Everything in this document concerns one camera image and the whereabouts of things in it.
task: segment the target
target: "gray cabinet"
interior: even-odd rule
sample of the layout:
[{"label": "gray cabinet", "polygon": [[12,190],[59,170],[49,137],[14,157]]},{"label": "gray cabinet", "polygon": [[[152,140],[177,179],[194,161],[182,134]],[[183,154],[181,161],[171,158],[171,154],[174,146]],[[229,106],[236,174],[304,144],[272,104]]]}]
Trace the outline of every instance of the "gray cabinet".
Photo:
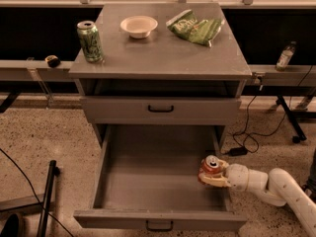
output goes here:
[{"label": "gray cabinet", "polygon": [[[102,151],[91,208],[74,212],[83,227],[236,231],[246,221],[226,189],[197,174],[220,150],[251,71],[227,24],[212,48],[166,29],[189,8],[200,20],[224,18],[216,3],[106,4],[97,21],[105,60],[80,52],[70,69]],[[134,15],[158,21],[149,38],[119,29]]]}]

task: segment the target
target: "white bowl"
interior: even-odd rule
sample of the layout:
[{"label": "white bowl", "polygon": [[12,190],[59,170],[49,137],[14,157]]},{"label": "white bowl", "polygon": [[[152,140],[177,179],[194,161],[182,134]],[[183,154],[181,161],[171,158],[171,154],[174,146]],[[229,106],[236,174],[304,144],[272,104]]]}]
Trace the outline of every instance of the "white bowl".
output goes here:
[{"label": "white bowl", "polygon": [[120,23],[120,27],[135,39],[147,38],[157,26],[157,21],[147,16],[126,18]]}]

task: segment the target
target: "open drawer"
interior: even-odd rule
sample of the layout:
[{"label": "open drawer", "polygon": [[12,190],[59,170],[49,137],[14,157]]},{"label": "open drawer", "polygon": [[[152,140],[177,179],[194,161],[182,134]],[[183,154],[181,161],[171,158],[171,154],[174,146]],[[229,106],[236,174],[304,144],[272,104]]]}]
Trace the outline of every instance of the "open drawer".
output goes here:
[{"label": "open drawer", "polygon": [[92,207],[74,217],[86,228],[237,231],[246,218],[228,191],[198,182],[215,141],[212,126],[108,125]]},{"label": "open drawer", "polygon": [[232,98],[84,97],[88,122],[227,125],[237,118],[240,101]]}]

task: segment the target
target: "power cord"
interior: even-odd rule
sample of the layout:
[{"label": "power cord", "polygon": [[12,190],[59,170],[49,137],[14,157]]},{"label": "power cord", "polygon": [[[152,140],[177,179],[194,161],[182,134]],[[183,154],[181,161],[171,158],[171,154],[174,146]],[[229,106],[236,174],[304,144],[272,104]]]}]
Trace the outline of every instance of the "power cord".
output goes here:
[{"label": "power cord", "polygon": [[[299,87],[301,85],[301,83],[304,81],[304,79],[309,75],[309,73],[311,72],[312,68],[313,68],[314,65],[311,65],[309,70],[307,71],[307,73],[303,76],[303,78],[300,80],[300,82],[297,84],[297,87]],[[277,127],[275,130],[273,130],[271,133],[268,133],[268,134],[262,134],[262,133],[258,133],[258,132],[247,132],[247,129],[248,129],[248,123],[249,123],[249,118],[250,118],[250,115],[249,115],[249,108],[250,108],[250,105],[255,101],[255,99],[257,98],[257,94],[254,96],[254,98],[249,102],[249,104],[247,105],[247,108],[246,108],[246,113],[247,113],[247,117],[246,117],[246,123],[245,123],[245,128],[240,131],[240,132],[235,132],[233,134],[231,134],[233,136],[233,139],[234,141],[240,146],[240,148],[232,148],[228,154],[232,155],[232,156],[238,156],[238,155],[244,155],[244,154],[247,154],[247,152],[250,152],[250,153],[256,153],[258,152],[259,148],[260,148],[260,145],[259,145],[259,142],[258,140],[254,137],[254,135],[257,135],[257,136],[262,136],[262,137],[269,137],[269,136],[272,136],[274,134],[277,133],[277,131],[279,130],[279,127],[281,126],[281,124],[283,123],[285,117],[286,117],[286,114],[283,115],[282,119],[280,120],[280,122],[278,123]],[[292,97],[290,97],[289,99],[289,104],[288,106],[290,107],[290,103],[291,103],[291,99]],[[241,135],[246,135],[246,137],[244,138],[244,140],[242,141],[242,143],[240,143],[238,140],[237,140],[237,136],[241,136]],[[256,144],[256,149],[255,150],[250,150],[249,148],[246,147],[246,141],[248,139],[252,139],[255,144]]]},{"label": "power cord", "polygon": [[26,180],[28,181],[28,183],[29,183],[29,185],[30,185],[30,187],[31,187],[31,189],[32,189],[32,192],[33,192],[35,198],[37,199],[37,201],[38,201],[40,207],[41,207],[43,210],[45,210],[45,211],[48,213],[48,215],[49,215],[52,219],[54,219],[71,237],[74,237],[74,235],[72,235],[72,233],[71,233],[55,216],[53,216],[49,211],[47,211],[46,208],[44,208],[44,207],[42,206],[42,204],[41,204],[41,202],[40,202],[40,199],[39,199],[39,197],[37,196],[36,191],[35,191],[35,189],[34,189],[32,183],[31,183],[30,179],[29,179],[28,176],[25,174],[25,172],[20,168],[20,166],[19,166],[4,150],[2,150],[2,149],[0,148],[0,151],[18,168],[18,170],[19,170],[19,171],[22,173],[22,175],[26,178]]}]

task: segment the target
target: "speckled concrete floor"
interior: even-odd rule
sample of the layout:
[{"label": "speckled concrete floor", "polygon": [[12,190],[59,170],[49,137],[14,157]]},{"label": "speckled concrete floor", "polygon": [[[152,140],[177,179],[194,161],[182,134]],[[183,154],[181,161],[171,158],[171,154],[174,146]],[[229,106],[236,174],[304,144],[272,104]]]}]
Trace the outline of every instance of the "speckled concrete floor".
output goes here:
[{"label": "speckled concrete floor", "polygon": [[[229,133],[240,131],[246,121],[246,107],[250,97],[243,97],[238,120],[229,127]],[[295,106],[300,99],[293,99]],[[248,131],[270,133],[283,117],[281,107],[275,109],[274,98],[257,98],[250,106]],[[316,103],[310,109],[315,111]],[[312,153],[316,146],[316,125],[302,122],[307,140],[293,144],[295,135],[287,118],[279,130],[270,137],[257,136],[259,150],[240,157],[222,158],[229,163],[240,163],[249,168],[268,172],[275,167],[288,171],[301,185],[305,182]],[[74,236],[299,236],[307,234],[289,207],[276,208],[259,201],[252,194],[230,191],[232,206],[236,213],[248,218],[239,233],[232,232],[194,232],[172,231],[153,233],[137,230],[83,229],[73,218],[76,209],[87,209],[90,205],[94,187],[95,170],[100,147],[93,128],[87,123],[77,98],[64,101],[56,98],[52,108],[45,108],[42,97],[21,96],[14,106],[0,115],[0,147],[5,150],[31,179],[38,194],[43,193],[50,160],[56,160],[61,170],[56,179],[56,203],[52,213],[71,231]],[[230,135],[224,143],[222,152],[236,147]],[[247,146],[254,149],[255,144],[248,141]],[[18,169],[0,154],[0,201],[31,196],[32,191]],[[0,214],[0,229],[7,217]],[[26,236],[36,236],[40,215],[25,216]],[[51,219],[48,221],[46,236],[69,236]]]}]

